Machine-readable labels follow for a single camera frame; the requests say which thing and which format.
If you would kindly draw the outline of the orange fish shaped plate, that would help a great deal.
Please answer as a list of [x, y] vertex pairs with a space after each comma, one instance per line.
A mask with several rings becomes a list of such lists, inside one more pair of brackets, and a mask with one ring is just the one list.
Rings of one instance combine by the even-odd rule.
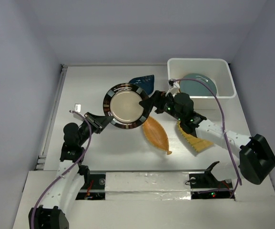
[[149, 116], [142, 125], [146, 139], [154, 147], [164, 151], [167, 155], [172, 154], [169, 146], [169, 139], [165, 129], [153, 117]]

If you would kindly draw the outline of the dark blue leaf dish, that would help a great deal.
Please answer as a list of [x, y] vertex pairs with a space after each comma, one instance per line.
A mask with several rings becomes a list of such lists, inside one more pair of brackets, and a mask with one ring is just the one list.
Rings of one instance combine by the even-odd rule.
[[155, 77], [153, 74], [135, 77], [129, 81], [129, 83], [141, 87], [148, 95], [151, 95], [154, 92], [154, 80]]

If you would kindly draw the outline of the brown rimmed beige plate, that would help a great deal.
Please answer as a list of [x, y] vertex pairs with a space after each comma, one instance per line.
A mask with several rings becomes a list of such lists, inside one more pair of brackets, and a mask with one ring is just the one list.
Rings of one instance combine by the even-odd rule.
[[139, 102], [149, 99], [141, 87], [132, 83], [120, 83], [108, 90], [103, 99], [103, 112], [111, 116], [111, 124], [120, 129], [142, 126], [149, 112]]

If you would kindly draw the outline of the grey blue round plate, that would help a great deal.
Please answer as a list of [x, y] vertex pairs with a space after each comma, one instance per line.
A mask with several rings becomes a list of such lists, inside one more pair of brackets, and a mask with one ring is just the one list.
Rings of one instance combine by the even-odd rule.
[[196, 80], [206, 84], [217, 95], [215, 82], [209, 77], [198, 73], [190, 73], [183, 77], [183, 80], [179, 82], [180, 92], [189, 94], [190, 96], [212, 96], [212, 93], [201, 83], [196, 82]]

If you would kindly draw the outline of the yellow green woven tray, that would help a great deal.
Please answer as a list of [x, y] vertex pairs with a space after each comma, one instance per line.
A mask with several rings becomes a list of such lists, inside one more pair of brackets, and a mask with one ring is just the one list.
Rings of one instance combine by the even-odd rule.
[[183, 139], [186, 140], [186, 142], [194, 149], [195, 152], [200, 153], [212, 146], [214, 146], [214, 143], [204, 140], [201, 138], [197, 138], [192, 136], [191, 134], [187, 134], [181, 127], [180, 122], [177, 121], [177, 128], [179, 132], [181, 133]]

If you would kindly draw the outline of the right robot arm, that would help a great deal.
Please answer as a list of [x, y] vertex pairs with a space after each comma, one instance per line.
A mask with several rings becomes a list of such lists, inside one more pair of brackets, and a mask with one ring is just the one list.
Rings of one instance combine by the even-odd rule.
[[157, 114], [167, 113], [179, 121], [185, 133], [228, 150], [230, 157], [238, 157], [239, 165], [234, 166], [235, 175], [243, 176], [252, 184], [260, 185], [275, 167], [275, 155], [264, 136], [241, 135], [227, 131], [224, 125], [214, 124], [194, 110], [194, 102], [188, 94], [171, 95], [155, 91], [139, 104], [147, 112], [156, 108]]

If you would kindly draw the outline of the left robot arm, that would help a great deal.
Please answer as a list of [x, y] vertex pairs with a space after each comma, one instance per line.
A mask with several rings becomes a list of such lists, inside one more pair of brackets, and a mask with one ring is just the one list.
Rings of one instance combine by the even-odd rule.
[[68, 229], [68, 216], [80, 189], [91, 185], [89, 167], [82, 165], [82, 162], [92, 134], [101, 133], [113, 117], [91, 113], [81, 115], [76, 111], [72, 114], [79, 117], [82, 124], [68, 123], [63, 128], [64, 142], [56, 178], [29, 212], [31, 229]]

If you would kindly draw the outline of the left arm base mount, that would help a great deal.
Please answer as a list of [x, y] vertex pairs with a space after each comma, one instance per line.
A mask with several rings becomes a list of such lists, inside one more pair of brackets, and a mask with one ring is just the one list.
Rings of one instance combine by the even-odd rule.
[[105, 183], [105, 173], [91, 173], [90, 181], [82, 186], [76, 200], [105, 200]]

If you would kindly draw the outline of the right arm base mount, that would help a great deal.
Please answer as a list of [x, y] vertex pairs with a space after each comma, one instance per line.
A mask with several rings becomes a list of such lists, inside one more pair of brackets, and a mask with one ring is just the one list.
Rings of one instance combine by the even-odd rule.
[[234, 198], [234, 186], [231, 180], [218, 181], [212, 174], [189, 174], [185, 185], [190, 187], [191, 199], [226, 199]]

